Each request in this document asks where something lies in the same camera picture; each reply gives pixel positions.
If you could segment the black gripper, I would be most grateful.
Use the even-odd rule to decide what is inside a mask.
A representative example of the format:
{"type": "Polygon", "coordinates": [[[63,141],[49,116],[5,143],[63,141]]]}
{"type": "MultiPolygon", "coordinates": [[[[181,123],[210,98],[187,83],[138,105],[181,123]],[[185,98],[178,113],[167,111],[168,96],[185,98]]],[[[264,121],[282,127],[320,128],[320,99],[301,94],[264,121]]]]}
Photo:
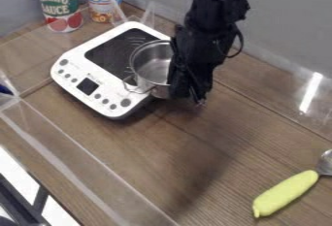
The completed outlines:
{"type": "Polygon", "coordinates": [[[197,105],[206,101],[206,93],[213,88],[214,69],[223,64],[227,58],[235,57],[229,49],[234,38],[241,38],[241,31],[235,24],[217,34],[194,32],[178,26],[171,38],[174,52],[168,68],[168,92],[174,99],[193,97],[197,105]]]}

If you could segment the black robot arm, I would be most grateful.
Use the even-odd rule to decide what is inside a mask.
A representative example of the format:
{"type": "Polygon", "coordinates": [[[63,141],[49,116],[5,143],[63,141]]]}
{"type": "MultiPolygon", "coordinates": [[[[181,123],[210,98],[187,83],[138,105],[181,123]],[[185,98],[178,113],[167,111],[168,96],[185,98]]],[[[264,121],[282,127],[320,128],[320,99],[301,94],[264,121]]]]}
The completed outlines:
{"type": "Polygon", "coordinates": [[[175,27],[167,83],[172,99],[202,104],[213,88],[214,69],[242,51],[237,22],[246,18],[247,0],[191,0],[185,23],[175,27]]]}

